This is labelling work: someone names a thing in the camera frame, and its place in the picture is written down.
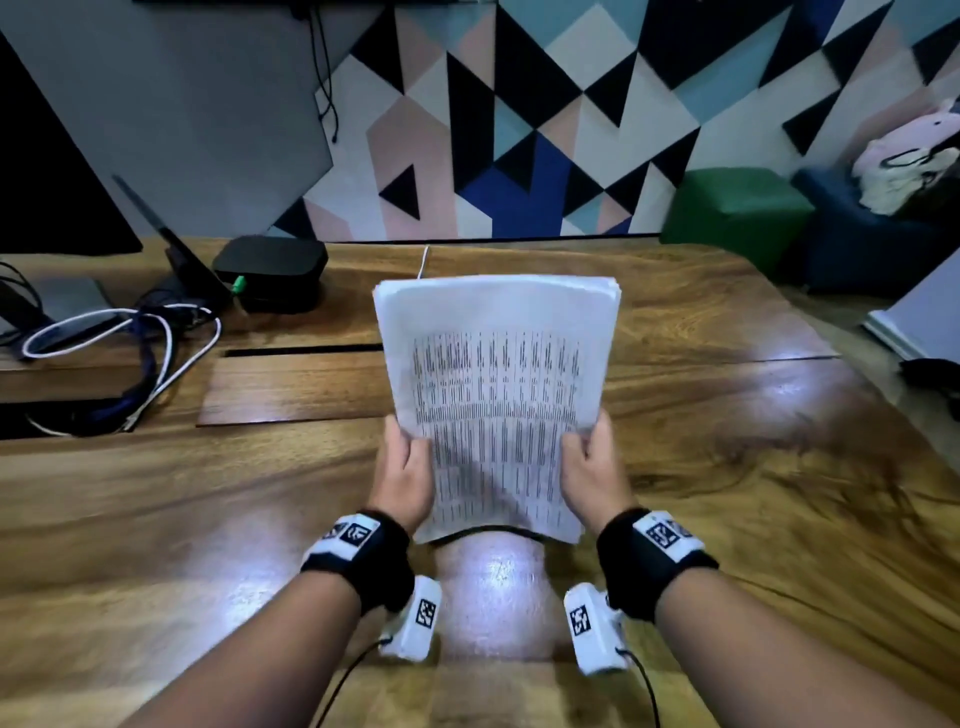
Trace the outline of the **person's right hand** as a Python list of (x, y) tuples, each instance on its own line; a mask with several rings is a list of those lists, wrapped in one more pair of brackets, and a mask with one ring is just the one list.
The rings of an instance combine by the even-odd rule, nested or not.
[(639, 507), (623, 467), (608, 412), (601, 408), (586, 439), (586, 464), (560, 469), (562, 497), (583, 528), (599, 534), (620, 514)]

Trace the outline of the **person's left hand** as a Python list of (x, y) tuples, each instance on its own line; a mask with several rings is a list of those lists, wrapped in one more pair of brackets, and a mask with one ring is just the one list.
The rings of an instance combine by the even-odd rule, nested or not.
[(409, 437), (395, 415), (384, 418), (366, 508), (393, 519), (413, 537), (431, 514), (435, 500), (431, 468), (407, 468)]

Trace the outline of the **stack of printed paper sheets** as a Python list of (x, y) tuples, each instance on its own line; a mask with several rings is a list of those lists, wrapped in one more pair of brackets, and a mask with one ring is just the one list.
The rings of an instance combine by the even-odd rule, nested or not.
[(431, 442), (419, 544), (511, 528), (567, 544), (565, 432), (596, 423), (618, 322), (613, 277), (477, 274), (384, 280), (373, 302), (393, 409)]

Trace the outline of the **person's left forearm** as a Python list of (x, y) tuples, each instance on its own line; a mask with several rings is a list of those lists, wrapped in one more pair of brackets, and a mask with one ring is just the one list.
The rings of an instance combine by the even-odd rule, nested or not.
[(299, 574), (120, 728), (310, 728), (360, 619), (341, 575)]

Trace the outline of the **person's right forearm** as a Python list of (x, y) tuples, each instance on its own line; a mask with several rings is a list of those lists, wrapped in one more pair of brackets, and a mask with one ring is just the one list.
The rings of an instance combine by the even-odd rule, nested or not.
[(683, 572), (654, 614), (720, 728), (960, 728), (715, 569)]

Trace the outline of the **black router box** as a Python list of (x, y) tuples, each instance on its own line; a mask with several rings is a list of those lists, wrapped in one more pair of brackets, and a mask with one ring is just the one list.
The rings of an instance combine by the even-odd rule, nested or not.
[(300, 314), (317, 308), (328, 262), (319, 240), (248, 235), (228, 241), (212, 270), (246, 313)]

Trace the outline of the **green cube stool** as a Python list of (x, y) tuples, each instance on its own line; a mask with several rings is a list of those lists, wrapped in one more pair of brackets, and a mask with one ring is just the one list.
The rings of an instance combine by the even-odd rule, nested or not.
[(787, 179), (761, 167), (685, 172), (658, 239), (718, 248), (774, 278), (814, 205)]

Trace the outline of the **black tablet stand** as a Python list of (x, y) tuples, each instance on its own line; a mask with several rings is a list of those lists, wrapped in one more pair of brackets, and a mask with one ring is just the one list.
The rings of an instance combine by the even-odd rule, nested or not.
[(172, 269), (168, 282), (172, 284), (174, 297), (184, 303), (204, 306), (213, 313), (220, 313), (228, 308), (234, 297), (228, 287), (122, 176), (112, 174), (111, 178), (138, 213), (166, 243), (165, 256)]

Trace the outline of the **black object on floor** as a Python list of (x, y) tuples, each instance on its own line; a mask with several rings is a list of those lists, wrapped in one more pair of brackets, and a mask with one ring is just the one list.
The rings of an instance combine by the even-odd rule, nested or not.
[(904, 382), (941, 395), (951, 418), (960, 423), (960, 363), (943, 358), (903, 360), (898, 372)]

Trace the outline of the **white board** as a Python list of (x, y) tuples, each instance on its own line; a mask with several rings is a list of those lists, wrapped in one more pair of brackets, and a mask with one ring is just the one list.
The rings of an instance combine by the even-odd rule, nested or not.
[(894, 305), (870, 311), (863, 327), (901, 360), (960, 365), (960, 248)]

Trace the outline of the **grey flat device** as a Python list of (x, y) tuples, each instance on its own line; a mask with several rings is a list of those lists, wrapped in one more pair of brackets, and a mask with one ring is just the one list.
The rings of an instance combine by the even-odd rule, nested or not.
[(111, 304), (101, 283), (92, 277), (50, 277), (28, 284), (30, 296), (38, 295), (44, 325), (32, 324), (15, 349), (25, 358), (54, 357), (108, 335), (126, 321)]

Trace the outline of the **pink plush toy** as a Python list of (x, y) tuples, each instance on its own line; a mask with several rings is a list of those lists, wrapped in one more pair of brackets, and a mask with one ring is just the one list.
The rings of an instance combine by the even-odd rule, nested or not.
[(936, 186), (960, 164), (960, 100), (941, 103), (881, 138), (871, 140), (852, 164), (859, 205), (893, 217), (910, 200)]

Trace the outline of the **black monitor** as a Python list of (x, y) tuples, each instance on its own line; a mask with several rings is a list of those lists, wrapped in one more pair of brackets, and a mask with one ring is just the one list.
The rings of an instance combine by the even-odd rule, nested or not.
[(0, 256), (107, 257), (142, 249), (0, 31)]

